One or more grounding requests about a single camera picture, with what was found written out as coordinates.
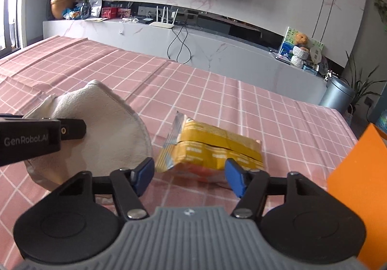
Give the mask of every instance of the white router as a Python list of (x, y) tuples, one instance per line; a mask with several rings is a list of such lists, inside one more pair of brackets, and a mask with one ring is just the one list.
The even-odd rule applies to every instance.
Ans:
[(159, 6), (157, 6), (156, 7), (156, 22), (150, 23), (150, 26), (163, 27), (164, 29), (171, 29), (175, 25), (177, 11), (179, 11), (179, 9), (177, 9), (176, 12), (172, 12), (173, 21), (172, 21), (172, 23), (168, 23), (168, 8), (167, 8), (166, 23), (164, 23), (164, 16), (165, 16), (165, 7), (164, 7), (163, 17), (161, 18), (161, 22), (159, 22)]

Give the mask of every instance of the pink checkered tablecloth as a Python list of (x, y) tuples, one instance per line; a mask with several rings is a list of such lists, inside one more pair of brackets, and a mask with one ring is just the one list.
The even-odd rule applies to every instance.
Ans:
[[(66, 37), (46, 39), (0, 60), (0, 112), (25, 114), (49, 94), (82, 88), (93, 79), (113, 89), (139, 114), (154, 156), (177, 110), (262, 140), (264, 164), (272, 176), (299, 171), (321, 187), (357, 142), (335, 110), (191, 66)], [(11, 269), (21, 261), (13, 225), (46, 193), (30, 179), (23, 163), (0, 168), (0, 264)], [(156, 174), (141, 200), (150, 213), (156, 206), (203, 205), (221, 205), (231, 212), (237, 203), (230, 190), (169, 173)], [(282, 201), (270, 197), (267, 209)]]

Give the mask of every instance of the black circular joint cover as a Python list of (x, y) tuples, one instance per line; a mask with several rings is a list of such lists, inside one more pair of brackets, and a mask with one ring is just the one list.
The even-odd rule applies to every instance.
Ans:
[(47, 197), (15, 223), (14, 239), (24, 258), (69, 264), (89, 259), (117, 238), (121, 223), (108, 209), (84, 197)]
[(346, 206), (333, 197), (305, 196), (289, 202), (269, 211), (259, 226), (274, 249), (315, 264), (336, 263), (359, 254), (364, 223)]

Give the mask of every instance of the plastic wrapper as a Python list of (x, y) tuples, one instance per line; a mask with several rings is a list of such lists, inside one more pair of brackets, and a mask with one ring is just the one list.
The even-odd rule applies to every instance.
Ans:
[(259, 141), (197, 122), (177, 112), (156, 162), (156, 171), (202, 182), (226, 183), (224, 163), (233, 158), (245, 169), (263, 169)]

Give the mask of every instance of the trash can lid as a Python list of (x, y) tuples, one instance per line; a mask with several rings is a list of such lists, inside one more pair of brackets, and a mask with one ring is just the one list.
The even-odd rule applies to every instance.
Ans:
[(343, 82), (342, 80), (332, 77), (332, 83), (334, 86), (336, 86), (339, 90), (353, 98), (355, 96), (355, 90), (352, 89), (347, 83)]

